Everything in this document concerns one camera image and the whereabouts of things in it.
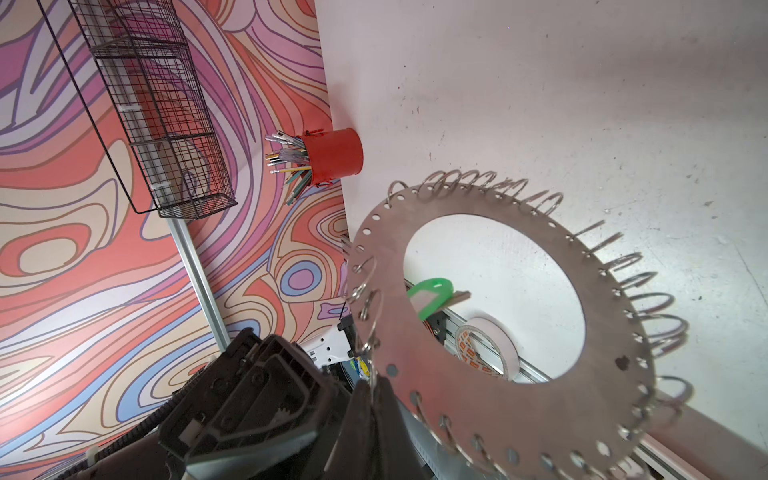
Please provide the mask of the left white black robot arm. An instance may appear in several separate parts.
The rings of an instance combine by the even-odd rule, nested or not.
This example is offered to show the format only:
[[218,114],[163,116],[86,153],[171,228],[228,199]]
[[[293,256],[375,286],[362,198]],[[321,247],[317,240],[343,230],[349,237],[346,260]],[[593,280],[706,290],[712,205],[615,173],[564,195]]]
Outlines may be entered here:
[[128,433],[62,479],[319,479],[349,392],[296,343],[241,331]]

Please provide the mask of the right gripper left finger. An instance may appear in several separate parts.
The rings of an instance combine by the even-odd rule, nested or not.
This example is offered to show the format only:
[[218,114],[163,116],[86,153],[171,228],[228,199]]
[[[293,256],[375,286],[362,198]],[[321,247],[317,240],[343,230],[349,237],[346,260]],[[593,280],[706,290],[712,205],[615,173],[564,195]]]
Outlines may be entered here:
[[371,479],[375,421],[368,382],[356,384],[323,479]]

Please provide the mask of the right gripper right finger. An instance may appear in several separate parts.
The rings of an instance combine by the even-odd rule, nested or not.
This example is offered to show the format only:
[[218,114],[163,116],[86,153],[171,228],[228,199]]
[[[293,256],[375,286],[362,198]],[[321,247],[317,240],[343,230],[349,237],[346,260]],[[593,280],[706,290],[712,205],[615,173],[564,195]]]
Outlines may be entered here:
[[372,478],[433,479],[432,469],[413,445],[391,382],[382,376],[376,377],[372,391],[372,415]]

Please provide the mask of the key with green tag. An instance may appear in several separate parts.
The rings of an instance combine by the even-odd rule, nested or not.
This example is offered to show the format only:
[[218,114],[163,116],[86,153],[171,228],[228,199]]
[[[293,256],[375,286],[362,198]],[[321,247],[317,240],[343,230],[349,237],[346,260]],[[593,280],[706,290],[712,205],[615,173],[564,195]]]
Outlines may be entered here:
[[407,289],[407,297],[420,321],[426,321],[435,313],[471,298],[469,291],[457,291],[446,278],[430,278]]

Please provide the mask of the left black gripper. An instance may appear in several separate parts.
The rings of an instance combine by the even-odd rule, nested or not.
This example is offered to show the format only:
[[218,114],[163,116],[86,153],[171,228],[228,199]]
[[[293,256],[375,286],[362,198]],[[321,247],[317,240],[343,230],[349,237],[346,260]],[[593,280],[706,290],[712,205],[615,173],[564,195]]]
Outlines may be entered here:
[[295,344],[250,327],[185,387],[160,427],[172,479],[251,479],[311,446],[335,396]]

